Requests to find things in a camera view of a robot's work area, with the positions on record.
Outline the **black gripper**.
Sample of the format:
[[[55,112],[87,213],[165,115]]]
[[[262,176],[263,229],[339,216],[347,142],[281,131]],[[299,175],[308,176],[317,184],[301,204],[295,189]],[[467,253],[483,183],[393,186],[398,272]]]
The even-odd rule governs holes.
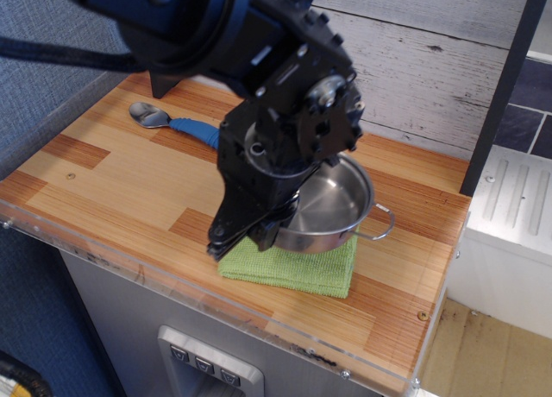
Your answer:
[[[273,246],[299,187],[320,165],[315,127],[321,114],[312,103],[286,115],[246,100],[225,116],[217,150],[224,196],[207,246],[213,260],[221,261],[248,233],[259,251]]]

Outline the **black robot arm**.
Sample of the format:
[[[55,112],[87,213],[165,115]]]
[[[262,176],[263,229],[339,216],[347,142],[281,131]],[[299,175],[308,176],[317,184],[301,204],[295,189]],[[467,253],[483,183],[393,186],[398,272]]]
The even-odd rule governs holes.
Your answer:
[[[353,63],[313,0],[72,1],[117,23],[155,96],[202,75],[241,98],[219,128],[216,259],[245,236],[270,248],[299,187],[361,137]]]

